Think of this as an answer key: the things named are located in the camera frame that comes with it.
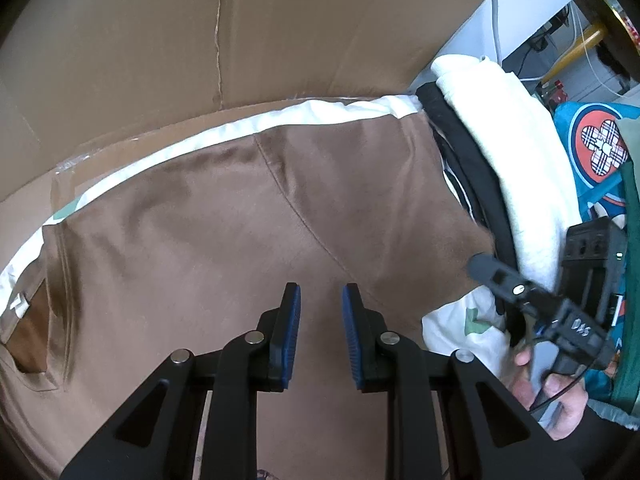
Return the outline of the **person right hand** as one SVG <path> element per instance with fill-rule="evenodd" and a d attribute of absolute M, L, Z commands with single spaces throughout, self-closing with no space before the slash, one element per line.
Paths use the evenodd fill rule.
<path fill-rule="evenodd" d="M 536 398 L 529 380 L 528 363 L 531 358 L 532 350 L 529 347 L 514 356 L 513 362 L 516 371 L 510 385 L 511 393 L 528 410 L 534 405 Z M 584 417 L 588 403 L 588 394 L 584 384 L 573 382 L 570 377 L 550 374 L 544 383 L 544 393 L 549 398 L 562 393 L 562 396 L 558 397 L 560 414 L 554 425 L 547 429 L 547 432 L 553 440 L 563 440 L 578 427 Z"/>

